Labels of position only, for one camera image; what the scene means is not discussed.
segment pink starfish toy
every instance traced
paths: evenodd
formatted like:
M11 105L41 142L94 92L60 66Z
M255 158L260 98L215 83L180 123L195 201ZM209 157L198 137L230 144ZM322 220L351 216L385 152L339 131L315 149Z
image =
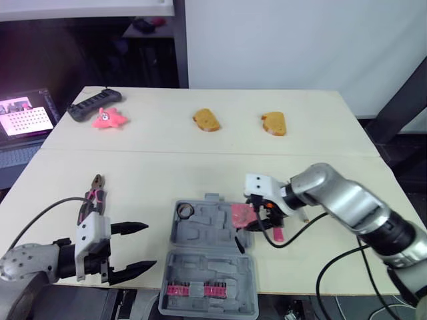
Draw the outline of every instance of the pink starfish toy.
M92 127L95 128L108 128L108 127L119 127L128 121L127 117L120 115L117 113L116 108L109 108L108 110L104 110L103 108L99 108L99 116L92 123Z

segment white wall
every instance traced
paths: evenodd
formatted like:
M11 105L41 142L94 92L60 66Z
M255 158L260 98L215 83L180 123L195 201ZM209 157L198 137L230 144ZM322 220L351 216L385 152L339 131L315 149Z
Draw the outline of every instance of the white wall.
M427 54L426 0L186 0L185 14L190 88L335 89L360 118Z

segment pink bit holder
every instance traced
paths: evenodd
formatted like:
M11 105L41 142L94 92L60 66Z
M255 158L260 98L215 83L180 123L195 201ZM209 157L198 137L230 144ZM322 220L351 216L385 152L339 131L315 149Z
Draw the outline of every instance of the pink bit holder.
M189 283L184 282L180 284L176 284L175 282L169 282L166 290L167 295L178 295L180 297L188 297L189 296Z
M205 297L223 298L227 297L227 283L225 282L206 282L204 285Z

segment dark background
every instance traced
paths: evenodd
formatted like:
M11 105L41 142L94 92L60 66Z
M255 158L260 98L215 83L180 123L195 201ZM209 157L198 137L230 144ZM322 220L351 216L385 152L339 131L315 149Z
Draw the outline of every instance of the dark background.
M124 39L132 19L0 23L0 96L46 87L63 114L86 85L178 88L173 38Z

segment pliers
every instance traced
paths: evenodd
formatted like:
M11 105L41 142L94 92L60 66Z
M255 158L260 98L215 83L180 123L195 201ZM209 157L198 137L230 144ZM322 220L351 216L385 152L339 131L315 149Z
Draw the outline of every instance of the pliers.
M77 225L83 222L84 219L92 212L96 211L100 215L103 215L104 210L104 199L105 191L102 190L104 185L104 179L101 175L96 175L92 181L91 189L85 193L85 198L91 202L85 202L79 211L79 217L77 219Z

